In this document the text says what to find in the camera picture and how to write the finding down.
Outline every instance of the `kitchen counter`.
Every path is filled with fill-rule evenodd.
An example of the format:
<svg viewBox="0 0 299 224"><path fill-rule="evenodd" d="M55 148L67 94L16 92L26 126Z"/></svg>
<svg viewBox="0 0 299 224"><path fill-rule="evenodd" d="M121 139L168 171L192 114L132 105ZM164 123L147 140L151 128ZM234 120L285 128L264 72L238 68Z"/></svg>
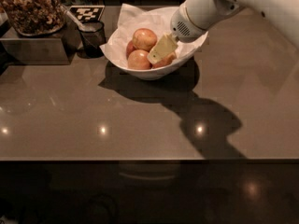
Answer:
<svg viewBox="0 0 299 224"><path fill-rule="evenodd" d="M107 37L119 11L105 10ZM156 81L79 53L70 65L11 65L0 76L0 160L298 159L298 61L245 9Z"/></svg>

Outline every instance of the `white bowl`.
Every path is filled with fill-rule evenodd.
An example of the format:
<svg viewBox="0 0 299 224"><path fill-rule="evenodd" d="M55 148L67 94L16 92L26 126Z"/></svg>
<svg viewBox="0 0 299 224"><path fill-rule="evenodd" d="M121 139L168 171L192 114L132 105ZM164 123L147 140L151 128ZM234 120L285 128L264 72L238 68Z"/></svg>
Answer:
<svg viewBox="0 0 299 224"><path fill-rule="evenodd" d="M145 11L141 14L123 22L118 29L112 34L105 45L100 48L105 56L122 71L140 79L154 80L164 77L185 64L193 54L204 44L207 33L199 37L192 43L178 42L176 50L177 58L168 66L150 69L150 70L133 70L127 67L126 46L132 39L133 33L138 28L149 28L158 39L164 33L170 33L170 21L172 15L177 11L177 7L164 7Z"/></svg>

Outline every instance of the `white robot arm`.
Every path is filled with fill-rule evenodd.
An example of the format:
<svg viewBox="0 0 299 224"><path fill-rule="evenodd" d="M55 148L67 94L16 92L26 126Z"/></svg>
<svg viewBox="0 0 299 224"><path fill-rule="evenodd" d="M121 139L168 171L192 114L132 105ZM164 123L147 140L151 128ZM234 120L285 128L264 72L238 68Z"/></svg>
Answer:
<svg viewBox="0 0 299 224"><path fill-rule="evenodd" d="M186 0L171 20L181 42L193 42L218 21L251 7L299 48L299 0Z"/></svg>

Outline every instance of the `nuts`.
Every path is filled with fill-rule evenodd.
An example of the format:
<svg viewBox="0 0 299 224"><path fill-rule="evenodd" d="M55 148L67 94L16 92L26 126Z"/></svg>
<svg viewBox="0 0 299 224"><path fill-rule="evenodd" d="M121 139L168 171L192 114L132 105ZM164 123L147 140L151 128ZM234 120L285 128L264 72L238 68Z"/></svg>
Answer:
<svg viewBox="0 0 299 224"><path fill-rule="evenodd" d="M64 25L59 0L0 0L12 26L21 35L43 35Z"/></svg>

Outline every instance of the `black and white pattern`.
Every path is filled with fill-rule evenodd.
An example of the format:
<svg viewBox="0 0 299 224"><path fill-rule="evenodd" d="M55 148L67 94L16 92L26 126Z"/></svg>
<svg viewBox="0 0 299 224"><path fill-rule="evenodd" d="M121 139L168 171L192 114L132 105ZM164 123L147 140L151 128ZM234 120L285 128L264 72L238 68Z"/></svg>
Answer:
<svg viewBox="0 0 299 224"><path fill-rule="evenodd" d="M80 21L91 21L100 20L104 6L90 6L90 7L74 7L72 6L70 11L80 20Z"/></svg>

